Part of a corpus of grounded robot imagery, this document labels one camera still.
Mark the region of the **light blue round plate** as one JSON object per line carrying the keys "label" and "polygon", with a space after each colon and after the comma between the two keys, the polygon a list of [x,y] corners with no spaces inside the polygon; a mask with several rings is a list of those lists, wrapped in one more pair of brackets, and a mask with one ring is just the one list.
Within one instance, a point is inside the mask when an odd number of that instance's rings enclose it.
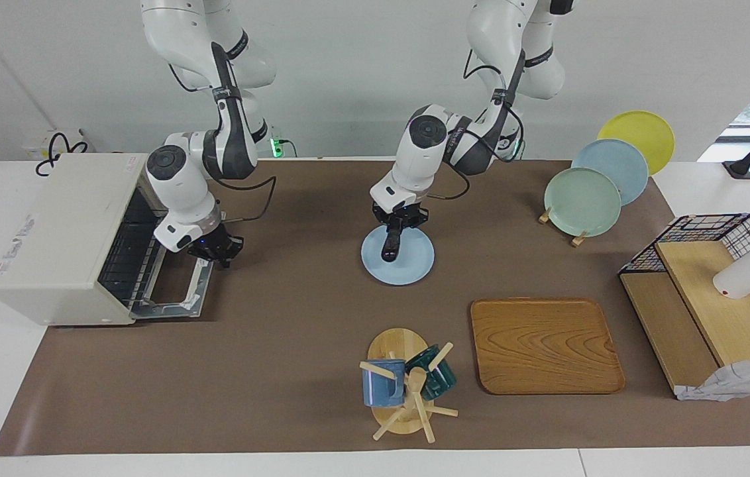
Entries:
{"label": "light blue round plate", "polygon": [[387,238],[387,227],[371,230],[362,242],[362,263],[373,278],[388,285],[414,284],[424,278],[435,263],[435,247],[420,229],[404,229],[400,249],[393,262],[385,262],[381,253]]}

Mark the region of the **beige toaster oven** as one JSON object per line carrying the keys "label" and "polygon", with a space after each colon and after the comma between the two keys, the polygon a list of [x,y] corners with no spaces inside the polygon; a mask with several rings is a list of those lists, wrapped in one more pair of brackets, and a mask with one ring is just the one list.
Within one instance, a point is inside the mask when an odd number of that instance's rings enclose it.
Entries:
{"label": "beige toaster oven", "polygon": [[64,154],[0,256],[0,301],[44,326],[109,326],[197,317],[211,262],[197,259],[181,301],[153,300],[167,252],[147,154]]}

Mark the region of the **wooden mug tree stand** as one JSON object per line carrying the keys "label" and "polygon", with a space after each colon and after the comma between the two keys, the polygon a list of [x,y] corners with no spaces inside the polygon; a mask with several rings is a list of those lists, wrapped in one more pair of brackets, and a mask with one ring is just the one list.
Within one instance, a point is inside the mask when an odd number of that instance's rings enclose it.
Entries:
{"label": "wooden mug tree stand", "polygon": [[[402,359],[406,363],[427,347],[429,344],[414,331],[404,328],[388,329],[373,339],[365,360]],[[439,347],[441,347],[441,352],[427,367],[430,371],[434,371],[442,360],[447,359],[453,344],[447,343]],[[427,442],[433,443],[435,434],[431,426],[431,417],[433,415],[458,416],[457,410],[439,407],[435,404],[435,399],[426,401],[421,397],[421,389],[423,389],[426,377],[426,371],[418,367],[412,368],[409,374],[405,373],[405,399],[398,407],[369,407],[367,405],[379,424],[378,430],[372,436],[373,440],[378,441],[387,433],[408,435],[423,431]]]}

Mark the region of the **green lit power adapter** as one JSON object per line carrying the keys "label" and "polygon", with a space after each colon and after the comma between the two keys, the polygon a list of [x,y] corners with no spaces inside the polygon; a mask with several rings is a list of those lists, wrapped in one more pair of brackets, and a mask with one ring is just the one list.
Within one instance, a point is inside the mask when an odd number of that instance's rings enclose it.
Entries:
{"label": "green lit power adapter", "polygon": [[281,159],[285,157],[298,158],[299,152],[297,146],[294,144],[292,139],[286,138],[284,134],[272,126],[269,130],[269,143],[274,159]]}

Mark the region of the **brown table mat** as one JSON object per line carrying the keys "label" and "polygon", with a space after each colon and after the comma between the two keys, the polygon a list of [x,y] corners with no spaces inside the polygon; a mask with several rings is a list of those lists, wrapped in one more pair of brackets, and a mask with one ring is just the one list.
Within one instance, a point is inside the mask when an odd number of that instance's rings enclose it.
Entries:
{"label": "brown table mat", "polygon": [[[391,287],[362,266],[376,226],[368,190],[385,161],[269,161],[269,211],[233,227],[244,250],[211,276],[200,318],[49,328],[0,431],[0,456],[336,452],[424,448],[386,435],[362,403],[358,363],[378,333],[454,344],[457,385],[433,417],[435,448],[750,446],[750,397],[678,401],[617,270],[672,220],[655,185],[610,232],[573,248],[539,225],[566,161],[496,164],[457,201],[430,203],[436,262]],[[604,311],[625,386],[604,396],[493,396],[479,386],[475,299],[586,297]]]}

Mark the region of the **dark green mug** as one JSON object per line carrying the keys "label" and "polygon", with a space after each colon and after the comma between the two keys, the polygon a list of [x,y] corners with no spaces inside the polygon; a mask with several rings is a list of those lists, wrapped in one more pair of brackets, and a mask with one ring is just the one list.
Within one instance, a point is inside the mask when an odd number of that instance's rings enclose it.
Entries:
{"label": "dark green mug", "polygon": [[457,383],[456,374],[451,369],[447,360],[442,360],[434,371],[429,370],[429,365],[441,352],[438,344],[432,344],[427,349],[411,357],[405,364],[405,373],[409,374],[412,368],[423,368],[426,373],[426,381],[421,389],[421,397],[426,401],[440,398],[451,390]]}

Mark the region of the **blue mug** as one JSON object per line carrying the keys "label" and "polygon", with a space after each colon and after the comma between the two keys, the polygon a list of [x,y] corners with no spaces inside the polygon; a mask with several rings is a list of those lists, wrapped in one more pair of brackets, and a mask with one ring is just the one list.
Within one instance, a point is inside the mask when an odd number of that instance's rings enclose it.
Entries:
{"label": "blue mug", "polygon": [[363,400],[369,407],[398,407],[405,399],[405,360],[362,360]]}

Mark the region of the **wooden plate rack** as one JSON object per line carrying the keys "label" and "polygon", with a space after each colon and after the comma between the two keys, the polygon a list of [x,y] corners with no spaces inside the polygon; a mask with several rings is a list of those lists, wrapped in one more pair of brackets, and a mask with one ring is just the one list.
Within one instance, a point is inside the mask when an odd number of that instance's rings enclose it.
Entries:
{"label": "wooden plate rack", "polygon": [[[545,211],[538,217],[537,221],[543,225],[547,224],[551,220],[551,211],[553,211],[552,207],[546,208]],[[579,247],[587,238],[587,233],[587,231],[583,231],[580,235],[572,238],[572,240],[570,241],[571,247]]]}

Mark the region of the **pale green plate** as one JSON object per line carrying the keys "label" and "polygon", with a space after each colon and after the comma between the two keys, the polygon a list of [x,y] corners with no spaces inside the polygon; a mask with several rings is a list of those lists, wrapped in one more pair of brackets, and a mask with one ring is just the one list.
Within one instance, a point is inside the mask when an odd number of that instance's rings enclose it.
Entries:
{"label": "pale green plate", "polygon": [[614,182],[588,168],[571,167],[551,178],[544,192],[544,208],[552,207],[550,222],[560,231],[587,238],[606,233],[621,213],[621,197]]}

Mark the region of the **wooden serving tray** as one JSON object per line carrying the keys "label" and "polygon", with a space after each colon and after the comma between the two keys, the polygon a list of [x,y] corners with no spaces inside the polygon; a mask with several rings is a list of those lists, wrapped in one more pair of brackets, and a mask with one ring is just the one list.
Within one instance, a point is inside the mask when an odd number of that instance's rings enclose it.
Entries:
{"label": "wooden serving tray", "polygon": [[625,387],[604,312],[593,299],[477,299],[470,323],[478,381],[490,395],[608,395]]}

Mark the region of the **white power strip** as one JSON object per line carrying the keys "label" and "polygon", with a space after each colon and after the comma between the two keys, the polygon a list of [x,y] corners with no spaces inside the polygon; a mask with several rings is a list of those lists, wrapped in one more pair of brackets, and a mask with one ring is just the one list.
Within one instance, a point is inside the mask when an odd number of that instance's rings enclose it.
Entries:
{"label": "white power strip", "polygon": [[80,144],[83,142],[86,144],[86,147],[78,147],[78,152],[86,151],[87,153],[93,153],[95,151],[95,148],[93,145],[91,145],[90,139],[85,138],[82,134],[82,130],[78,128],[69,128],[69,129],[57,129],[57,130],[38,130],[35,132],[30,132],[24,135],[23,142],[21,143],[21,148],[23,148],[25,154],[26,154],[26,160],[36,160],[36,161],[43,161],[48,159],[48,145],[50,144],[51,139],[53,136],[57,133],[62,133],[66,136],[68,145],[66,146],[66,143],[58,138],[54,142],[53,147],[53,153],[65,153],[68,151],[69,147],[75,147],[75,145]]}

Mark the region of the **pale blue racked plate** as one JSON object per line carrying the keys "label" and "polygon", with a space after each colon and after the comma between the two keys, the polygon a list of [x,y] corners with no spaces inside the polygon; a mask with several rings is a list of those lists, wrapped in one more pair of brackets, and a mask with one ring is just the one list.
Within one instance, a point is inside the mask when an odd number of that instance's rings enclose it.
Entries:
{"label": "pale blue racked plate", "polygon": [[615,186],[626,206],[641,196],[647,187],[649,169],[645,157],[634,145],[616,138],[597,139],[584,146],[571,167],[602,173]]}

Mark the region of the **yellow plate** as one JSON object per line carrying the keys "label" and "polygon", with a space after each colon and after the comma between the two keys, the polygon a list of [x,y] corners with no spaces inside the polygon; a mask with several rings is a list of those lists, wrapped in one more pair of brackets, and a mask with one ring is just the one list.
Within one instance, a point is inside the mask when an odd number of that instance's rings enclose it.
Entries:
{"label": "yellow plate", "polygon": [[676,139],[669,122],[650,111],[626,111],[600,127],[597,139],[620,139],[636,147],[647,161],[649,176],[674,156]]}

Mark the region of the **wooden shelf unit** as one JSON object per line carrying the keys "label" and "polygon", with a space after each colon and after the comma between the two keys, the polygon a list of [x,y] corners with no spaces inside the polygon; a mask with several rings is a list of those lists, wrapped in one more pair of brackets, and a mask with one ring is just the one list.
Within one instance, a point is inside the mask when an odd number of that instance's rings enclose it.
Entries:
{"label": "wooden shelf unit", "polygon": [[718,368],[750,360],[750,295],[721,295],[712,278],[733,262],[718,242],[660,242],[668,272],[620,277],[674,386],[699,386]]}

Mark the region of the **marble pattern sheet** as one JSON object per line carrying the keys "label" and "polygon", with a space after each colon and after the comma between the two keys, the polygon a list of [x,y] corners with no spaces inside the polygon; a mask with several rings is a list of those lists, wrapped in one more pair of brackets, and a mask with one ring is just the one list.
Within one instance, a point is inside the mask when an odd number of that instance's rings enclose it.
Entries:
{"label": "marble pattern sheet", "polygon": [[729,401],[750,396],[750,360],[718,368],[699,386],[674,386],[676,399],[708,399]]}

